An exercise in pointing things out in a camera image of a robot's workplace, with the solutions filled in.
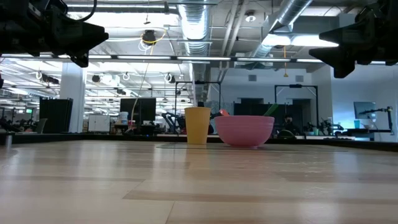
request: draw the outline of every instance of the workstation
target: workstation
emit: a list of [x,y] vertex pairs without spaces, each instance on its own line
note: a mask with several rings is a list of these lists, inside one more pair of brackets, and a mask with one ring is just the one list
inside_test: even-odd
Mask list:
[[398,223],[398,1],[17,3],[1,224]]

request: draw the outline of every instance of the computer screen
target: computer screen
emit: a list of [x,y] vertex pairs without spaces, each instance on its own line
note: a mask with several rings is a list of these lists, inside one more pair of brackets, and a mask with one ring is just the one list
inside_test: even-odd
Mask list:
[[361,114],[364,111],[370,111],[375,109],[375,102],[354,102],[355,119],[376,119],[376,113]]
[[[131,119],[131,111],[137,98],[123,98],[120,101],[120,112],[128,112]],[[134,108],[133,120],[137,122],[155,121],[156,98],[139,98]]]

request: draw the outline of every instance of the cable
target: cable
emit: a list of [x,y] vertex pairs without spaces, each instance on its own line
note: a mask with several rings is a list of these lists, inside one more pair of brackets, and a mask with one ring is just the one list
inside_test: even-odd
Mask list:
[[[152,55],[152,53],[154,52],[154,47],[155,47],[155,46],[153,46],[152,49],[150,50],[150,55]],[[139,94],[140,94],[141,89],[142,89],[142,86],[143,86],[143,84],[144,84],[145,77],[147,76],[148,67],[149,67],[149,63],[147,64],[147,68],[145,69],[145,73],[144,73],[144,76],[143,76],[142,81],[141,81],[141,85],[140,85],[139,90],[138,90],[138,93],[137,93],[137,99],[136,99],[135,102],[134,102],[134,106],[132,106],[132,110],[131,110],[131,123],[132,123],[132,119],[133,119],[133,117],[134,117],[134,109],[136,108],[137,101],[138,101],[138,99],[139,99]]]
[[140,42],[138,43],[138,49],[140,51],[146,52],[147,50],[149,50],[152,46],[145,46],[145,44],[143,43],[142,39],[140,40]]
[[332,6],[331,8],[329,8],[329,9],[324,13],[323,16],[325,16],[326,14],[328,14],[328,12],[329,12],[331,9],[333,9],[334,7],[338,8],[338,9],[340,10],[340,12],[343,12],[343,10],[341,10],[340,7],[338,7],[338,6]]
[[146,41],[146,40],[144,40],[144,39],[142,38],[142,36],[143,36],[144,34],[141,34],[141,40],[142,40],[144,43],[147,43],[147,44],[154,44],[154,43],[156,43],[156,42],[162,40],[163,37],[166,35],[166,33],[167,33],[167,31],[166,31],[166,29],[164,29],[164,33],[163,33],[162,37],[159,38],[159,39],[157,39],[157,40],[154,40],[154,41]]
[[98,3],[98,0],[94,0],[94,5],[93,5],[93,8],[92,8],[91,12],[86,17],[78,19],[78,21],[85,22],[89,18],[91,18],[94,15],[95,11],[97,10],[97,3]]

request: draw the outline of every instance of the desk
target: desk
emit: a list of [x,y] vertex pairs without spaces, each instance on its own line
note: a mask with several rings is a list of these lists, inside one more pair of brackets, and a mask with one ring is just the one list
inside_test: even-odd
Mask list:
[[352,136],[356,138],[369,138],[374,141],[374,133],[391,133],[389,129],[347,129],[347,136]]
[[349,140],[355,140],[355,137],[352,136],[339,136],[336,138],[336,136],[296,136],[296,139],[308,139],[308,140],[323,140],[323,139],[349,139]]

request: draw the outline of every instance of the orange object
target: orange object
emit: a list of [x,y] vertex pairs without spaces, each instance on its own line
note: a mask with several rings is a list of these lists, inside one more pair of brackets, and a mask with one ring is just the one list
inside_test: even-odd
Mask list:
[[220,110],[220,113],[221,113],[221,115],[223,115],[223,116],[229,116],[228,111],[226,111],[226,110],[224,110],[224,109],[221,109],[221,110]]

